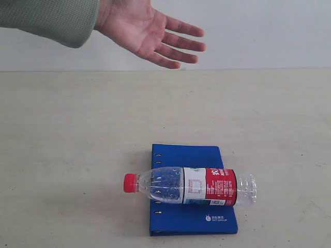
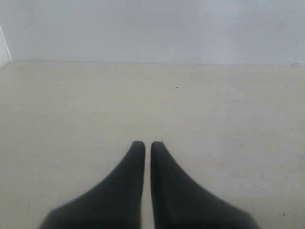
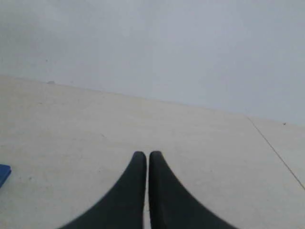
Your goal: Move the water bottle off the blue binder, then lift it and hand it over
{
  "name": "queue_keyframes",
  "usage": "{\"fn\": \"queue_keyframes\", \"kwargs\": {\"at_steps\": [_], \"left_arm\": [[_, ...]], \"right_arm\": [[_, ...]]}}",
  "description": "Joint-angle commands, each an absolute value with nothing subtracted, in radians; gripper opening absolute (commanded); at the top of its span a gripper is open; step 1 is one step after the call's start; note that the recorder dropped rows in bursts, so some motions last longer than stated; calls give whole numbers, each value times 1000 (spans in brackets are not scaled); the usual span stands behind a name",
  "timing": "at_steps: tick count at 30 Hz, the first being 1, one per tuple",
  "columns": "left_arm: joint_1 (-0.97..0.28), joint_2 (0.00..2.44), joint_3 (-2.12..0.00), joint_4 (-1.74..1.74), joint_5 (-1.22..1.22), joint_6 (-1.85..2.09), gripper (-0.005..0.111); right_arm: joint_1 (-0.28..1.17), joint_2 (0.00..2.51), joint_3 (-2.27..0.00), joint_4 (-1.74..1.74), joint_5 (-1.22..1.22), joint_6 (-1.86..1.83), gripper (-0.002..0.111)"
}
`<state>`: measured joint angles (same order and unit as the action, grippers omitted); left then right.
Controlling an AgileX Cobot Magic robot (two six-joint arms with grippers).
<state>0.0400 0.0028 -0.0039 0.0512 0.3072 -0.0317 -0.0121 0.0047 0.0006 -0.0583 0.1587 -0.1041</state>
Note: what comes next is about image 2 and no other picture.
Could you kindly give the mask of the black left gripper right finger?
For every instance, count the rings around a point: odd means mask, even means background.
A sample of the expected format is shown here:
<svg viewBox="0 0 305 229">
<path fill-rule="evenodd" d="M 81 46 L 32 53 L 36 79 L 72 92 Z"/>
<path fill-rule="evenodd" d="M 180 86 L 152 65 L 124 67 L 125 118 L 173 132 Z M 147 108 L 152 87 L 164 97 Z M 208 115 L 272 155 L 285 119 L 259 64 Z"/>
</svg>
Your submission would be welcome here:
<svg viewBox="0 0 305 229">
<path fill-rule="evenodd" d="M 196 183 L 165 144 L 151 145 L 151 195 L 157 229 L 258 229 L 253 217 Z"/>
</svg>

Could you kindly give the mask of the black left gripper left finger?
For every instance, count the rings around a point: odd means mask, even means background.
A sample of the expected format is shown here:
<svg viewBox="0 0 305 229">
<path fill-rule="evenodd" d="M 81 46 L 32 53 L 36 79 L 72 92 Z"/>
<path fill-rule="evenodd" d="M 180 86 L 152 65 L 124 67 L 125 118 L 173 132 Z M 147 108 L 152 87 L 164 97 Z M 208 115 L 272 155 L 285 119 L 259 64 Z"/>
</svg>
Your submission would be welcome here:
<svg viewBox="0 0 305 229">
<path fill-rule="evenodd" d="M 134 141 L 125 157 L 94 188 L 51 211 L 41 229 L 139 229 L 145 145 Z"/>
</svg>

